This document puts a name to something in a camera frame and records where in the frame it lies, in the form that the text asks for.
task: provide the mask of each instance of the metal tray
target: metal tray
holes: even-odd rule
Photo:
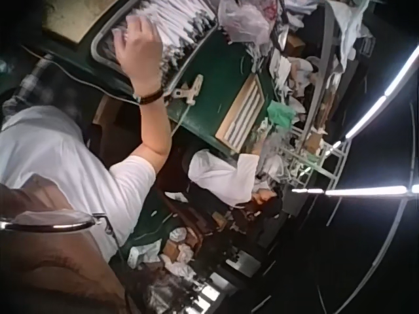
[[[119,64],[113,60],[110,60],[109,58],[106,58],[101,55],[101,47],[100,44],[102,41],[104,41],[107,36],[111,36],[111,30],[116,25],[121,23],[126,15],[134,8],[134,6],[138,3],[140,3],[141,0],[130,0],[127,2],[121,9],[119,9],[115,15],[109,19],[109,21],[102,27],[102,29],[99,31],[99,33],[94,37],[92,44],[90,46],[90,53],[92,54],[92,57],[99,63],[106,65],[110,67],[111,69],[114,69],[115,71],[122,73],[124,72],[120,68]],[[173,90],[175,89],[177,83],[180,81],[183,73],[186,71],[188,65],[193,60],[195,55],[198,53],[202,45],[207,41],[207,39],[213,34],[213,32],[218,28],[218,23],[213,26],[208,33],[201,39],[201,41],[198,43],[198,45],[195,47],[194,50],[191,51],[191,53],[184,58],[183,60],[179,60],[179,63],[181,64],[179,70],[174,71],[170,74],[170,78],[166,81],[164,84],[164,95],[170,95]]]

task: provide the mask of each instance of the worker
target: worker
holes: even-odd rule
[[[46,83],[60,69],[49,60],[41,60],[3,106],[2,218],[15,218],[24,211],[59,209],[105,213],[120,244],[134,230],[172,140],[162,99],[158,31],[148,19],[135,16],[127,17],[127,28],[126,38],[121,31],[114,32],[114,44],[122,70],[135,95],[142,99],[142,144],[107,170],[84,145],[81,129],[71,119],[74,108],[67,106],[64,109],[69,110],[64,112],[54,107],[60,105],[54,103],[60,91]],[[0,232],[1,275],[22,287],[56,292],[51,307],[56,298],[68,294],[84,296],[108,309],[94,313],[127,313],[124,288],[107,264],[117,245],[105,227],[103,223],[75,234]],[[70,300],[36,313],[75,313]],[[26,309],[19,313],[32,312]]]
[[[290,88],[296,98],[304,97],[304,90],[310,84],[316,85],[318,68],[302,58],[288,57],[291,62]]]
[[[239,154],[236,164],[216,157],[208,149],[190,150],[183,162],[190,180],[186,191],[165,192],[165,195],[176,201],[191,203],[201,213],[212,215],[217,211],[224,215],[232,211],[237,219],[240,219],[240,211],[235,209],[254,211],[254,206],[248,206],[250,203],[259,205],[257,208],[269,203],[271,208],[266,209],[266,213],[269,212],[270,217],[276,216],[282,209],[282,194],[278,190],[273,191],[266,181],[256,179],[265,137],[266,132],[261,134],[249,154]]]

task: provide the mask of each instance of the white t-shirt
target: white t-shirt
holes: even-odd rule
[[[237,168],[200,150],[191,160],[188,177],[201,188],[206,188],[229,206],[250,201],[259,156],[240,154]]]
[[[297,61],[300,63],[299,69],[297,70],[297,82],[300,85],[299,90],[297,90],[297,97],[303,97],[305,88],[310,84],[310,80],[308,77],[314,70],[313,66],[310,62],[302,58],[288,57],[288,60],[290,62]],[[290,87],[294,87],[293,81],[291,81]]]
[[[74,210],[107,214],[120,244],[134,230],[156,178],[152,165],[138,156],[106,170],[84,145],[74,121],[51,106],[20,111],[0,133],[0,182],[20,188],[34,174],[54,182]],[[105,223],[90,232],[109,261],[117,246]]]

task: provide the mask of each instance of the green cloth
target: green cloth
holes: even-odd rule
[[[270,102],[268,107],[269,120],[277,126],[281,126],[288,130],[291,129],[296,114],[297,112],[291,107],[274,100]]]

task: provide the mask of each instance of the wristwatch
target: wristwatch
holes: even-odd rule
[[[160,87],[157,92],[147,95],[147,96],[138,96],[133,94],[132,97],[138,102],[139,105],[148,105],[149,103],[154,103],[160,97],[163,96],[163,87]]]

